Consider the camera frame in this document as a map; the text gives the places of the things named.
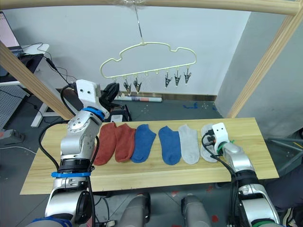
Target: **metal clip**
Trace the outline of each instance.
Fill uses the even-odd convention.
[[[185,77],[185,84],[186,84],[186,85],[187,85],[187,82],[188,82],[188,80],[189,80],[190,76],[191,76],[191,72],[190,72],[190,73],[188,73],[188,69],[187,69],[187,73],[186,73],[186,74],[184,73],[184,77]]]
[[[179,70],[177,70],[177,75],[175,75],[176,87],[178,86],[179,81],[180,81],[180,79],[181,79],[181,76],[178,77],[178,74],[179,74]]]
[[[132,84],[131,84],[131,85],[128,85],[127,79],[125,79],[125,82],[124,82],[123,85],[124,85],[126,91],[128,92],[128,94],[130,94],[130,93],[131,93]]]
[[[136,78],[136,79],[134,80],[134,86],[135,86],[135,88],[136,88],[137,93],[139,93],[139,91],[140,91],[141,84],[142,84],[142,82],[141,82],[141,83],[138,83],[138,78]]]
[[[172,77],[169,79],[169,72],[166,72],[165,76],[165,88],[169,85],[169,82],[172,80]]]

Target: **wooden table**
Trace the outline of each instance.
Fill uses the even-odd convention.
[[[223,122],[230,140],[242,146],[251,159],[259,179],[277,178],[278,173],[265,145],[257,122],[254,118],[207,119],[181,121],[128,122],[132,128],[148,124],[150,129],[158,134],[160,128],[169,126],[172,130],[187,124],[198,130],[199,146],[201,146],[201,128],[205,124]],[[59,162],[60,142],[66,135],[66,125],[56,125],[47,130],[44,148]],[[20,194],[49,194],[53,188],[51,172],[55,171],[53,163],[38,150],[28,172]],[[96,166],[92,172],[93,191],[112,191],[135,188],[148,188],[168,185],[212,183],[230,181],[229,172],[221,163],[208,163],[200,158],[194,165],[186,164],[183,159],[174,166],[165,164],[162,160],[160,140],[157,135],[147,161],[143,163],[117,163],[114,156],[103,165]]]

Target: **wooden frame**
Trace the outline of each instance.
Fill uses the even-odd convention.
[[[233,104],[228,117],[234,118],[238,115],[258,84],[269,71],[279,54],[286,46],[287,42],[296,31],[303,19],[303,0],[147,0],[142,3],[145,6],[163,7],[188,7],[188,8],[207,8],[207,9],[229,9],[253,12],[265,12],[287,15],[279,28],[274,40],[263,55],[259,64],[255,68],[248,82]],[[15,9],[28,7],[45,6],[74,6],[74,5],[111,5],[110,0],[1,0],[0,9]],[[25,81],[34,77],[20,61],[8,53],[8,49],[1,43],[0,64],[15,78],[38,96],[49,107],[56,111],[60,116],[67,119],[70,113],[58,103],[57,98],[50,98],[49,93],[40,92],[41,83],[35,79],[35,83],[25,84]]]

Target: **white wall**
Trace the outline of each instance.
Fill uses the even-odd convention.
[[[117,58],[122,49],[140,42],[135,12],[126,7],[12,9],[6,10],[5,15],[21,44],[50,44],[49,51],[57,66],[67,68],[69,74],[78,79],[101,83],[101,87],[112,82],[101,76],[101,63]],[[174,49],[188,47],[198,56],[197,64],[190,68],[192,77],[187,87],[183,77],[178,88],[173,78],[164,89],[165,72],[162,72],[157,76],[139,77],[139,81],[143,81],[142,91],[217,95],[249,15],[250,12],[213,9],[139,9],[145,41],[169,43]],[[171,55],[162,47],[140,48],[131,51],[127,58],[111,69],[106,68],[106,72],[125,73],[193,61],[189,55],[182,52]],[[64,85],[58,75],[41,70],[42,76],[55,87]]]
[[[226,116],[284,19],[252,13],[216,100]],[[303,23],[239,112],[255,117],[264,137],[288,136],[303,127]]]

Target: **hanging hook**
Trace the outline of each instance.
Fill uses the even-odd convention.
[[[188,80],[189,80],[190,76],[191,76],[191,72],[190,72],[190,73],[188,73],[188,68],[187,68],[187,73],[186,73],[186,74],[184,73],[184,77],[185,77],[185,85],[186,85],[186,86],[187,86],[187,82],[188,82]]]
[[[172,80],[172,77],[169,79],[169,72],[166,72],[165,76],[165,88],[169,85],[169,82]]]
[[[123,85],[124,85],[126,91],[128,92],[128,94],[130,95],[132,84],[131,84],[131,85],[128,85],[127,79],[125,79],[125,82],[124,82]]]
[[[142,39],[142,45],[144,45],[144,40],[143,40],[143,36],[142,36],[142,30],[141,30],[141,26],[140,26],[140,21],[139,21],[139,16],[138,16],[138,11],[137,11],[137,7],[136,7],[136,2],[134,0],[134,10],[136,11],[136,16],[137,16],[137,22],[138,22],[138,27],[139,27],[139,32],[140,32],[140,36]]]
[[[178,77],[178,74],[179,74],[179,70],[177,70],[177,75],[175,74],[176,87],[178,86],[179,81],[180,81],[180,79],[181,79],[181,75]]]
[[[141,83],[138,83],[138,78],[136,78],[136,79],[134,80],[134,86],[135,86],[135,88],[136,88],[137,93],[139,93],[139,91],[140,91],[141,84],[142,84],[142,82],[141,82]]]

